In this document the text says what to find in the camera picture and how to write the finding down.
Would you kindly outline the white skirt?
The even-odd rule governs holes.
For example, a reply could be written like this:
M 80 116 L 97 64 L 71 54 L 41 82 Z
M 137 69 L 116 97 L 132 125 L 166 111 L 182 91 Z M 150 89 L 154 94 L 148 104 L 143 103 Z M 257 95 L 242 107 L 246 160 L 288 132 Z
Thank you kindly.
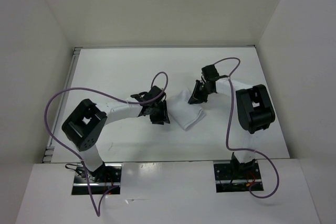
M 167 99 L 167 111 L 169 115 L 184 131 L 188 131 L 206 115 L 200 105 L 188 103 L 190 97 L 191 92 L 186 88 Z

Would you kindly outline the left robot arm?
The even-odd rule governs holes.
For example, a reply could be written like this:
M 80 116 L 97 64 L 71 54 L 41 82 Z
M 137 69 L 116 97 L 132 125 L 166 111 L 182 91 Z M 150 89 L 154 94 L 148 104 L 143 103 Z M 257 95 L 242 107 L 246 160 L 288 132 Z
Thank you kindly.
M 101 181 L 108 173 L 96 143 L 104 126 L 116 121 L 148 116 L 152 124 L 169 124 L 166 93 L 153 86 L 148 92 L 131 95 L 123 102 L 96 104 L 82 100 L 64 121 L 61 129 L 76 147 L 86 166 L 86 176 Z

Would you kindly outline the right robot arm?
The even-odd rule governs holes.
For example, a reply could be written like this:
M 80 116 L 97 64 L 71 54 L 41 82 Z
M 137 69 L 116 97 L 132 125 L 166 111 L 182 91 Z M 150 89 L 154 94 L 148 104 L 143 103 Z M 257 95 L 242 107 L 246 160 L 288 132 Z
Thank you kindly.
M 214 64 L 202 68 L 201 80 L 197 80 L 189 104 L 207 102 L 208 96 L 220 93 L 234 99 L 233 115 L 237 115 L 239 125 L 246 132 L 241 147 L 235 148 L 230 160 L 230 172 L 235 178 L 243 178 L 255 164 L 253 135 L 266 130 L 275 121 L 275 112 L 266 87 L 255 86 L 231 80 L 220 75 Z

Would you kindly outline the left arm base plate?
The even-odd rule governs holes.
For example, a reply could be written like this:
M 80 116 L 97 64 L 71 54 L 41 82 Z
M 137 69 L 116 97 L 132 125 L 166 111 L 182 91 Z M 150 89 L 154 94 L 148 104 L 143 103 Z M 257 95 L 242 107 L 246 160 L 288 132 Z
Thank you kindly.
M 89 195 L 87 181 L 89 181 L 93 195 L 119 195 L 121 191 L 121 164 L 106 164 L 105 168 L 94 176 L 88 172 L 88 180 L 82 165 L 67 164 L 66 169 L 75 172 L 71 194 L 75 196 Z

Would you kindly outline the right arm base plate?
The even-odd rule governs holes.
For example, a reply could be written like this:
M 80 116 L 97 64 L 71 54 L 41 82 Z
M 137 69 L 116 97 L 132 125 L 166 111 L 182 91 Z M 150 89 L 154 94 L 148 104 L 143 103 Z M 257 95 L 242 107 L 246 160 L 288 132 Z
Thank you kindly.
M 235 172 L 230 161 L 215 162 L 213 168 L 217 193 L 245 192 L 251 185 L 252 191 L 264 191 L 257 162 L 244 172 Z

